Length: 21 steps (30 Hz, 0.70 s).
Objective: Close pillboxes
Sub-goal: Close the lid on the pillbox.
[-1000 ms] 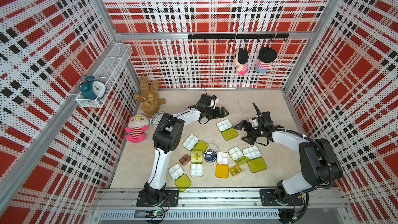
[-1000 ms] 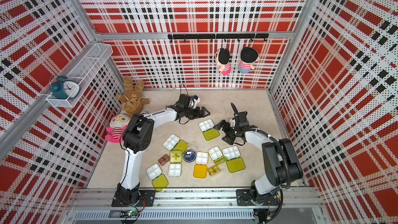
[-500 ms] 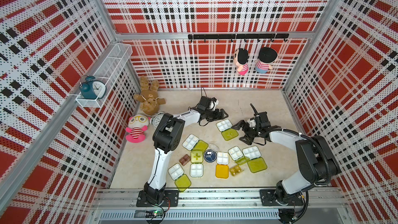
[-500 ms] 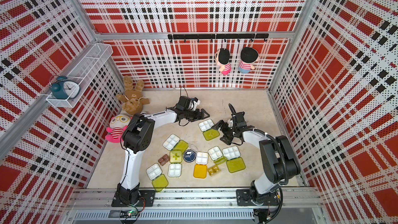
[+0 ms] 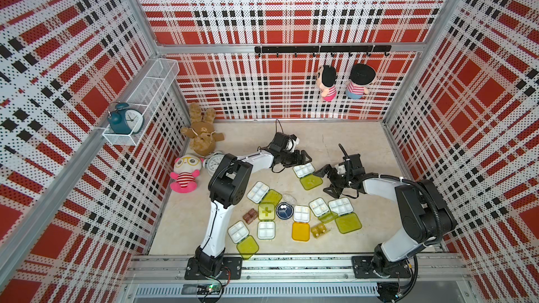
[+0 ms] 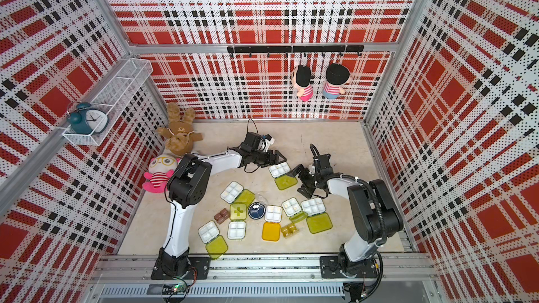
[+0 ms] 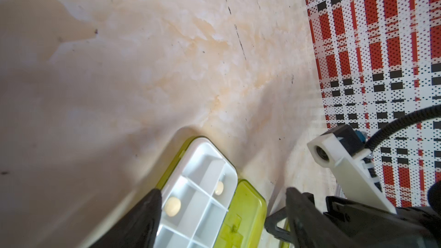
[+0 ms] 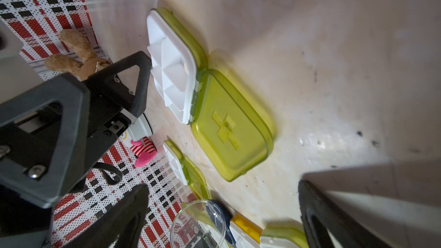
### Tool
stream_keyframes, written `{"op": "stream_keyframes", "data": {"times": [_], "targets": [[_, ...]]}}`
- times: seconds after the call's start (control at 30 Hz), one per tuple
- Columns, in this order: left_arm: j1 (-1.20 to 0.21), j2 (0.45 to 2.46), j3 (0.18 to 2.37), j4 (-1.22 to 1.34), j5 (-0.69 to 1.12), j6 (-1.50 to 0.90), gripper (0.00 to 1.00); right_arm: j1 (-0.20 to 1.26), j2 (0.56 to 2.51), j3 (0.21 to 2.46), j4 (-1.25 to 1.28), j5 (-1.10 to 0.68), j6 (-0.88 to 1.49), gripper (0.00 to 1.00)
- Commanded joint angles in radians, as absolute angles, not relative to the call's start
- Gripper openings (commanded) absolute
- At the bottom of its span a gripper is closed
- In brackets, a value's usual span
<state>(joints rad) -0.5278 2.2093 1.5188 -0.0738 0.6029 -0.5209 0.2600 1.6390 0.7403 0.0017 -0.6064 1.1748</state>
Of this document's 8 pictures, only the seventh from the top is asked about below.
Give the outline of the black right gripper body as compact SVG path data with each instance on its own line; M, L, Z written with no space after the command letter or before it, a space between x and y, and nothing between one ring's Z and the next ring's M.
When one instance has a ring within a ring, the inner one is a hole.
M314 196L302 193L313 204ZM321 212L358 248L438 248L441 245L441 217L431 207L398 207L392 214L337 196L326 197L327 211ZM292 244L286 205L265 219L266 231Z

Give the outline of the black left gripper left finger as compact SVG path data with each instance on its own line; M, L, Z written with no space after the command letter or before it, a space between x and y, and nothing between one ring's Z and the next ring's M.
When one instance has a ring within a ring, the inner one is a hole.
M161 219L162 195L157 188L145 195L92 248L152 248Z

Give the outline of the green pillbox white tray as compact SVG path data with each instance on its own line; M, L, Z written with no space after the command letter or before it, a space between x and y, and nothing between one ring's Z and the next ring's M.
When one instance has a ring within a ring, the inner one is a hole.
M156 187L156 248L258 247L266 201L208 138L189 138Z

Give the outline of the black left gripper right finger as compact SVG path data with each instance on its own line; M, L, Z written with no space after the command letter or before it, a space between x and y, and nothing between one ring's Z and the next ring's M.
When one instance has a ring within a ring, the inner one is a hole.
M286 190L286 211L296 248L357 248L358 245L317 210L296 188Z

